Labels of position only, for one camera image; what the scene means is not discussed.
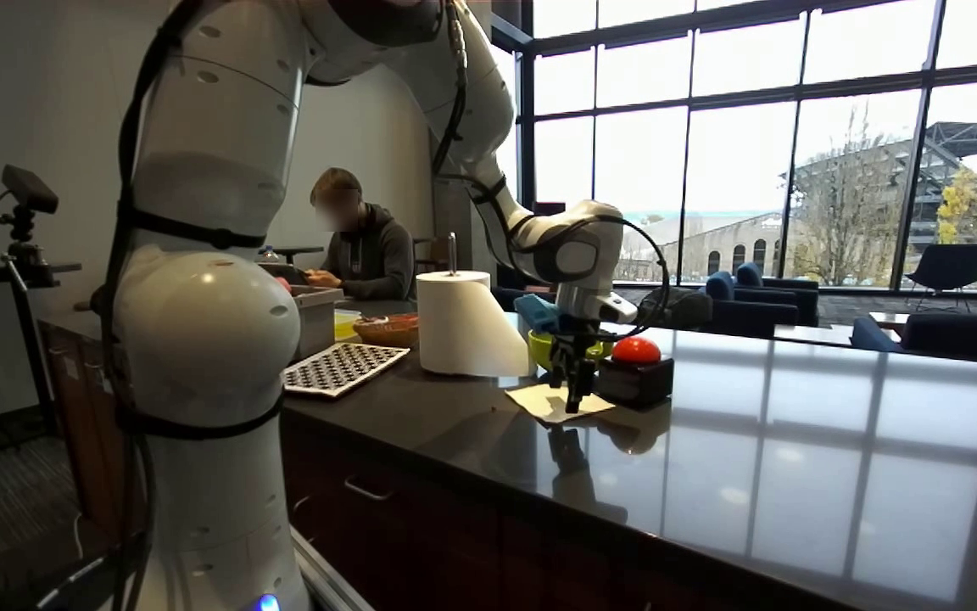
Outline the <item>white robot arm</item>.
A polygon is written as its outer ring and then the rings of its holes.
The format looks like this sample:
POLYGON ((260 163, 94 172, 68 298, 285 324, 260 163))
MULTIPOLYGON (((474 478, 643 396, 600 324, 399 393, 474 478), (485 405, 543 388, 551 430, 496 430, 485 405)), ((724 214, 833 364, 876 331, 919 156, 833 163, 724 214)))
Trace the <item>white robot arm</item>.
POLYGON ((491 255, 555 289, 553 380, 595 391, 624 214, 537 214, 496 163, 511 97, 465 0, 179 0, 118 130, 118 212, 94 292, 105 375, 142 490, 103 611, 309 611, 283 471, 283 371, 302 316, 253 262, 283 206, 300 97, 404 78, 491 255))

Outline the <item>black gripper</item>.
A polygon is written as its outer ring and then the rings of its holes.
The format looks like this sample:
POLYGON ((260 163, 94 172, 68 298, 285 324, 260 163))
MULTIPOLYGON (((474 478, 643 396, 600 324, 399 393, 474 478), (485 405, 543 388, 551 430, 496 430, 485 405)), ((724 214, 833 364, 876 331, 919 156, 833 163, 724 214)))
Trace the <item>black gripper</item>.
POLYGON ((581 412, 587 375, 595 371, 595 343, 600 341, 596 318, 563 316, 551 349, 551 375, 568 380, 568 413, 581 412))

